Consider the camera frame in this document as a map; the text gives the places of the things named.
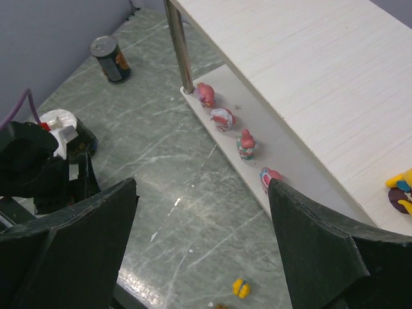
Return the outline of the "pink toy with blue bows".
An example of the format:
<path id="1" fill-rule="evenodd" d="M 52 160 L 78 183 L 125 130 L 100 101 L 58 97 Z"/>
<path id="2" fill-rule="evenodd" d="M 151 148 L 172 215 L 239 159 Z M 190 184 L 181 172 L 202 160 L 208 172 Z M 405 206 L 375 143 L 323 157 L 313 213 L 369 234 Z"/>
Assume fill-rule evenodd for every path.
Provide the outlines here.
<path id="1" fill-rule="evenodd" d="M 259 177 L 265 193 L 268 192 L 271 179 L 283 180 L 283 176 L 279 172 L 268 167 L 262 168 Z"/>

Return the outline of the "two-tier white wooden shelf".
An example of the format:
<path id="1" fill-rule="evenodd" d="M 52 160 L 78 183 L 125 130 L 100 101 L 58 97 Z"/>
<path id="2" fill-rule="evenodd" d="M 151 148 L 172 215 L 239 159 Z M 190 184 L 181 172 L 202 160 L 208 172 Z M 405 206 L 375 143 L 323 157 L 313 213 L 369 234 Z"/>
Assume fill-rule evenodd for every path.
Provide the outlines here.
<path id="1" fill-rule="evenodd" d="M 171 1 L 378 227 L 411 167 L 411 29 L 371 1 Z"/>

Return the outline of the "small yellow blue toy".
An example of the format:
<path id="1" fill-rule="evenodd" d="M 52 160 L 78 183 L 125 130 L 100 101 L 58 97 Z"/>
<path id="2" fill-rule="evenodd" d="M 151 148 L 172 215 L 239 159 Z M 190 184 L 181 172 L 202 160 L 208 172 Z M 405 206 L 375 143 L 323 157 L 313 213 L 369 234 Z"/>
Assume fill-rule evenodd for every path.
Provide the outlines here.
<path id="1" fill-rule="evenodd" d="M 240 299 L 246 298 L 250 294 L 250 291 L 250 285 L 243 278 L 237 278 L 237 280 L 233 282 L 232 292 Z"/>

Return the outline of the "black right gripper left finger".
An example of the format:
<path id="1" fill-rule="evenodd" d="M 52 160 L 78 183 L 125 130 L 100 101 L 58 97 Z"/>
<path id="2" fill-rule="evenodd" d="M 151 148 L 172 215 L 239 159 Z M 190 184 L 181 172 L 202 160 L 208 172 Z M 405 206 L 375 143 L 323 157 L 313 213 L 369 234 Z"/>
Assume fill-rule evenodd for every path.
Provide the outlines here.
<path id="1" fill-rule="evenodd" d="M 1 308 L 109 308 L 135 218 L 127 178 L 1 232 Z"/>

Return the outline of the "olive brown pink toy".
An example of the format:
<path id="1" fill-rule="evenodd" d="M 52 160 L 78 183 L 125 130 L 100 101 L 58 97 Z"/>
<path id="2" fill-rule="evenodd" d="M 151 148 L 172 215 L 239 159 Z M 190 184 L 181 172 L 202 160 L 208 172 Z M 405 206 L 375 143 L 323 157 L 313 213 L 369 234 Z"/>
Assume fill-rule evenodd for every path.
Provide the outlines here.
<path id="1" fill-rule="evenodd" d="M 229 309 L 229 307 L 224 304 L 217 304 L 215 309 Z"/>

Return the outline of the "small dark metal can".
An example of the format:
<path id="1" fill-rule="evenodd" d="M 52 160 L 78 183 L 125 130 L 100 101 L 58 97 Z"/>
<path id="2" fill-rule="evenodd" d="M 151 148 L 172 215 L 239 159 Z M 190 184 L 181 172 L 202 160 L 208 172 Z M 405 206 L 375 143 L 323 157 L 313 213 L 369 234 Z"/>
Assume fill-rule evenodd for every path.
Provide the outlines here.
<path id="1" fill-rule="evenodd" d="M 130 77 L 131 69 L 114 37 L 105 35 L 96 38 L 89 50 L 110 83 L 123 83 Z"/>

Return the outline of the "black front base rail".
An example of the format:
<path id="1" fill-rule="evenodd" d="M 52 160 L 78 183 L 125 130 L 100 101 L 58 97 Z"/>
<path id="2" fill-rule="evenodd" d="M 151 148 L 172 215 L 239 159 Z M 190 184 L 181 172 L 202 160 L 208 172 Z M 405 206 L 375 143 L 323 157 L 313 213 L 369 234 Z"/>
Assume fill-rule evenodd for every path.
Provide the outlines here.
<path id="1" fill-rule="evenodd" d="M 146 309 L 146 307 L 127 290 L 116 284 L 110 303 L 112 309 Z"/>

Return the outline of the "yellow duck burger toy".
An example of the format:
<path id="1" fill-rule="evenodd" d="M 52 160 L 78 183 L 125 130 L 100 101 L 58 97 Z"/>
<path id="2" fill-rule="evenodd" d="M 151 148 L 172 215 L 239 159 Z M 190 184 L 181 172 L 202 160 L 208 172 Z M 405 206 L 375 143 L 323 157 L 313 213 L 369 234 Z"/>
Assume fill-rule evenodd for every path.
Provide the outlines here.
<path id="1" fill-rule="evenodd" d="M 402 214 L 411 215 L 411 179 L 412 171 L 408 169 L 386 181 L 389 202 Z"/>

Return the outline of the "pink white toy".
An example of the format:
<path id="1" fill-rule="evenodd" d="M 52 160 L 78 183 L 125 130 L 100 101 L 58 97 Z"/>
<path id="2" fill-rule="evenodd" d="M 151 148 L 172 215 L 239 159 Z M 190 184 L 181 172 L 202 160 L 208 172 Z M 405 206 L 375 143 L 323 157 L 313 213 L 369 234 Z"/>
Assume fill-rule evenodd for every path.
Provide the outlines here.
<path id="1" fill-rule="evenodd" d="M 210 112 L 210 119 L 215 123 L 218 130 L 225 132 L 236 124 L 236 117 L 227 108 L 216 108 Z"/>
<path id="2" fill-rule="evenodd" d="M 240 157 L 244 160 L 254 158 L 256 150 L 256 139 L 251 135 L 248 129 L 244 129 L 236 140 L 236 148 Z"/>

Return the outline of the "pink round toy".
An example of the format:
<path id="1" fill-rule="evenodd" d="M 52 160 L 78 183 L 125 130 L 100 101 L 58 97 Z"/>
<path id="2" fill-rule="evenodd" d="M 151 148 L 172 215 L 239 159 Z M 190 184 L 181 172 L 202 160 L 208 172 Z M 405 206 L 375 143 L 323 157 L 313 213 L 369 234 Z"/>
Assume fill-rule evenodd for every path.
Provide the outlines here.
<path id="1" fill-rule="evenodd" d="M 199 101 L 204 108 L 213 108 L 215 105 L 215 91 L 212 86 L 200 82 L 197 84 L 196 91 Z"/>

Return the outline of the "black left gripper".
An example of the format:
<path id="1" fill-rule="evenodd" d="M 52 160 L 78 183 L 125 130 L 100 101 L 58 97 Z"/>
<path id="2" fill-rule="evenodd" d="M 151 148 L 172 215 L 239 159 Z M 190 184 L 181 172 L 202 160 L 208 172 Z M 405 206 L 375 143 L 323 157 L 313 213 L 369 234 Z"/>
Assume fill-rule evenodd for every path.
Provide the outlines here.
<path id="1" fill-rule="evenodd" d="M 67 158 L 54 155 L 59 143 L 31 122 L 10 122 L 1 130 L 1 196 L 32 198 L 37 214 L 49 214 L 100 192 L 83 144 Z"/>

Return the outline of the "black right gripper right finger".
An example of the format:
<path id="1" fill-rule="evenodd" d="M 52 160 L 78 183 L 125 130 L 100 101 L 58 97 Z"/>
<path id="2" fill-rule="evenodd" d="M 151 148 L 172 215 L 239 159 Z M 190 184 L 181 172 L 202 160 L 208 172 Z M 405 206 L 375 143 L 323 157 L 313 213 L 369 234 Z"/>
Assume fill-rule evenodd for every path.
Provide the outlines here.
<path id="1" fill-rule="evenodd" d="M 293 308 L 411 308 L 411 237 L 369 226 L 271 179 Z"/>

